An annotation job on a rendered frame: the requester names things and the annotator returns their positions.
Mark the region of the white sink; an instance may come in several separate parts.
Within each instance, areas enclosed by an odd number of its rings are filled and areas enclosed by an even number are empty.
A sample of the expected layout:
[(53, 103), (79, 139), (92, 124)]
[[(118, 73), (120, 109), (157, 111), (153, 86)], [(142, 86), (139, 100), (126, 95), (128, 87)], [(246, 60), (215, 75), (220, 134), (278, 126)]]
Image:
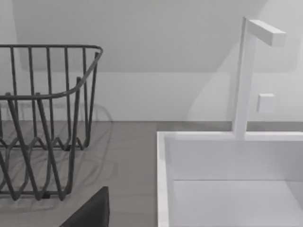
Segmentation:
[(157, 132), (158, 227), (303, 227), (303, 133)]

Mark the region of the tall white tap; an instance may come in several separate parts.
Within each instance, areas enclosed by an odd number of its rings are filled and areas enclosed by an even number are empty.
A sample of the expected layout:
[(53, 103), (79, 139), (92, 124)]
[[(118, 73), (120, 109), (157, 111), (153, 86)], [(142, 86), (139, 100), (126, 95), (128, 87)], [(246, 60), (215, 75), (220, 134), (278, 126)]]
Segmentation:
[(234, 119), (232, 121), (232, 132), (237, 140), (244, 139), (247, 132), (256, 42), (261, 40), (270, 47), (280, 48), (285, 46), (286, 37), (285, 31), (262, 20), (247, 17), (242, 19)]

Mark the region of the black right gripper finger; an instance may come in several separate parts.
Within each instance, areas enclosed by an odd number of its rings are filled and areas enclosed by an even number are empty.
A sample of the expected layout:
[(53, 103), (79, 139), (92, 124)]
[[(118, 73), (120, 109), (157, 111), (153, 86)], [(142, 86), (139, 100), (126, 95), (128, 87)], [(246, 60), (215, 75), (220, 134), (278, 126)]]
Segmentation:
[(59, 227), (109, 227), (109, 187), (98, 190)]

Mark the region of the white square tap knob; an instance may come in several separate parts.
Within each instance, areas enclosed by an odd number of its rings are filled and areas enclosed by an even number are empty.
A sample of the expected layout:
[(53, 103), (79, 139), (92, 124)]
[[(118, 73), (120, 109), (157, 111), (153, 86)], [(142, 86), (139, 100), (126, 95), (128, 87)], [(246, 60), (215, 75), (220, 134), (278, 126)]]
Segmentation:
[(272, 93), (261, 93), (258, 95), (258, 113), (270, 113), (275, 107), (275, 95)]

